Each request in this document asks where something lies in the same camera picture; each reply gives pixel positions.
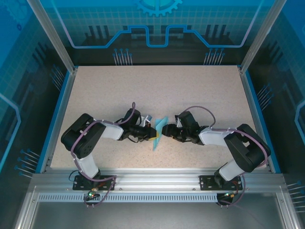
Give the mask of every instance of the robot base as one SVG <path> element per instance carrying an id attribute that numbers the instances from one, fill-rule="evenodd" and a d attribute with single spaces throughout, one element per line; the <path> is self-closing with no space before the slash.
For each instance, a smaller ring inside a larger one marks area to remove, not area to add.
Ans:
<path id="1" fill-rule="evenodd" d="M 100 176 L 97 179 L 106 179 L 112 176 Z M 90 191 L 91 189 L 93 189 L 94 187 L 98 187 L 99 191 L 108 191 L 111 182 L 113 180 L 107 180 L 105 182 L 93 182 L 93 181 L 89 181 L 88 179 L 86 179 L 83 176 L 77 175 L 74 178 L 74 183 L 73 183 L 73 190 L 81 190 L 81 191 Z"/>
<path id="2" fill-rule="evenodd" d="M 235 177 L 231 181 L 223 184 L 222 187 L 219 187 L 215 182 L 215 176 L 199 176 L 200 190 L 201 191 L 236 191 L 236 186 L 232 183 L 236 181 L 238 183 L 238 191 L 243 190 L 243 185 L 240 177 Z"/>

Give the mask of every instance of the transparent wall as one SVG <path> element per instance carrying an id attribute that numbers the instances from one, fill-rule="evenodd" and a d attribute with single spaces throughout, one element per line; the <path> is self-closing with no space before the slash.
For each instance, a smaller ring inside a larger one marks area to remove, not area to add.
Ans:
<path id="1" fill-rule="evenodd" d="M 42 0 L 75 65 L 241 64 L 274 0 Z"/>
<path id="2" fill-rule="evenodd" d="M 305 2 L 287 0 L 249 67 L 258 103 L 288 184 L 305 182 Z M 297 211 L 303 187 L 293 186 Z"/>
<path id="3" fill-rule="evenodd" d="M 0 227 L 14 225 L 66 69 L 24 0 L 0 1 Z"/>

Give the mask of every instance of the speckled work surface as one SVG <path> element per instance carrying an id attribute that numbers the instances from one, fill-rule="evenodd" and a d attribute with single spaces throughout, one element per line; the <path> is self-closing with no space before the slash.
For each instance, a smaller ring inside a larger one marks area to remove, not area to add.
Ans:
<path id="1" fill-rule="evenodd" d="M 192 105 L 202 105 L 216 116 L 214 127 L 254 128 L 249 105 L 236 66 L 82 66 L 78 68 L 62 133 L 83 113 L 95 119 L 116 121 L 136 102 L 143 115 L 169 117 Z M 213 119 L 202 109 L 191 110 L 200 125 Z M 221 146 L 199 146 L 162 137 L 156 151 L 153 142 L 100 139 L 93 157 L 98 167 L 198 168 L 220 167 L 232 159 Z M 72 157 L 58 139 L 52 168 L 74 168 Z"/>

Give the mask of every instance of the enclosure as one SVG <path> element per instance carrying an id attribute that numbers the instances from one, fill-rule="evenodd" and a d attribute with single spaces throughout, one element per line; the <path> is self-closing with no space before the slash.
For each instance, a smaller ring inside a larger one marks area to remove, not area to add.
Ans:
<path id="1" fill-rule="evenodd" d="M 1 228 L 303 228 L 304 12 L 301 0 L 1 1 Z M 248 124 L 268 163 L 220 207 L 228 190 L 199 177 L 233 159 L 227 147 L 101 138 L 94 161 L 117 178 L 87 209 L 61 136 L 132 102 L 156 129 L 193 105 L 216 128 Z"/>

